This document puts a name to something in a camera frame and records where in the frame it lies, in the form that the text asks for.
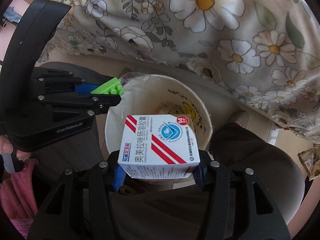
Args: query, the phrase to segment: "human hand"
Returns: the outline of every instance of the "human hand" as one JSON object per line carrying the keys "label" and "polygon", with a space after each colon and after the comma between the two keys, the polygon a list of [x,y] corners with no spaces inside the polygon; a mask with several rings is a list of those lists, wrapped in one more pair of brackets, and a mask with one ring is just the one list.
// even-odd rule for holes
{"label": "human hand", "polygon": [[[11,154],[13,151],[13,146],[6,136],[0,136],[0,152]],[[17,150],[17,159],[19,161],[26,160],[30,158],[31,153],[25,153]]]}

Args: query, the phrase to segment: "floral fabric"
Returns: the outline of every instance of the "floral fabric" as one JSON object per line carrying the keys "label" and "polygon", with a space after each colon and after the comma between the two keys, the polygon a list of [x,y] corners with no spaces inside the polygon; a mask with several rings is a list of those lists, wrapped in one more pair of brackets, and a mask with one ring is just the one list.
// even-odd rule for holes
{"label": "floral fabric", "polygon": [[55,0],[48,47],[118,53],[209,79],[320,143],[320,27],[304,0]]}

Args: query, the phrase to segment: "bolt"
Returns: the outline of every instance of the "bolt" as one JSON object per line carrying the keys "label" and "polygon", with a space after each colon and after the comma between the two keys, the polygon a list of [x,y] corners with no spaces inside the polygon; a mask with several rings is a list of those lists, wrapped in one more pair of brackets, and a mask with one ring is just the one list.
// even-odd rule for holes
{"label": "bolt", "polygon": [[94,111],[92,111],[92,110],[89,110],[87,113],[88,113],[88,115],[91,115],[91,116],[94,115]]}
{"label": "bolt", "polygon": [[214,167],[214,168],[218,168],[218,167],[220,166],[220,163],[217,162],[217,161],[212,161],[212,162],[210,162],[210,165],[211,165],[212,167]]}
{"label": "bolt", "polygon": [[252,175],[252,174],[254,174],[254,171],[251,168],[246,168],[245,169],[245,173],[248,174],[248,175]]}
{"label": "bolt", "polygon": [[107,167],[108,166],[108,163],[106,162],[106,161],[103,161],[103,162],[100,162],[99,163],[99,167],[100,168],[105,168],[105,167]]}
{"label": "bolt", "polygon": [[64,174],[66,174],[66,175],[70,175],[70,174],[72,174],[72,172],[73,172],[73,170],[71,168],[67,168],[64,170]]}

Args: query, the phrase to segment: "person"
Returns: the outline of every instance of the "person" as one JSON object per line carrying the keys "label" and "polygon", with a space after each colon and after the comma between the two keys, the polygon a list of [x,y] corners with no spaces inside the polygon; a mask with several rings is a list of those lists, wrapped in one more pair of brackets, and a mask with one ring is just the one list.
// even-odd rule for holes
{"label": "person", "polygon": [[[103,82],[105,76],[80,66],[50,62],[42,67],[68,70],[89,83]],[[294,161],[279,148],[266,143],[245,129],[248,115],[235,113],[218,130],[210,144],[213,158],[232,170],[250,167],[274,198],[283,218],[288,223],[299,208],[304,195],[304,178]],[[11,153],[12,146],[0,137],[0,150]],[[54,183],[69,167],[76,171],[90,169],[103,160],[99,147],[96,123],[90,131],[45,147],[32,154],[17,152],[19,159],[39,160],[35,173]],[[208,192],[197,185],[147,192],[137,195],[111,193],[116,223],[120,236],[126,240],[196,239],[207,207]],[[234,198],[230,198],[230,207]],[[225,237],[232,235],[232,221]]]}

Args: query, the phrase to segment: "yellow flower center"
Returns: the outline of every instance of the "yellow flower center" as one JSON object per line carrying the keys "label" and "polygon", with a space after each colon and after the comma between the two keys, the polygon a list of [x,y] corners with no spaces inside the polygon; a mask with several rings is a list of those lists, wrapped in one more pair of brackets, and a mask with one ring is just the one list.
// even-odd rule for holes
{"label": "yellow flower center", "polygon": [[296,84],[292,80],[287,81],[288,86],[294,87]]}
{"label": "yellow flower center", "polygon": [[273,53],[273,54],[279,54],[280,52],[280,48],[277,45],[270,45],[269,46],[269,50]]}
{"label": "yellow flower center", "polygon": [[243,58],[242,58],[240,55],[238,55],[238,54],[233,54],[233,55],[232,55],[232,58],[233,58],[233,60],[234,60],[235,62],[238,62],[238,63],[240,63],[240,62],[243,61]]}
{"label": "yellow flower center", "polygon": [[214,5],[214,0],[196,0],[196,3],[201,10],[206,11]]}
{"label": "yellow flower center", "polygon": [[203,69],[203,74],[204,74],[205,76],[207,76],[208,78],[213,78],[212,72],[211,72],[210,69],[204,68],[204,69]]}

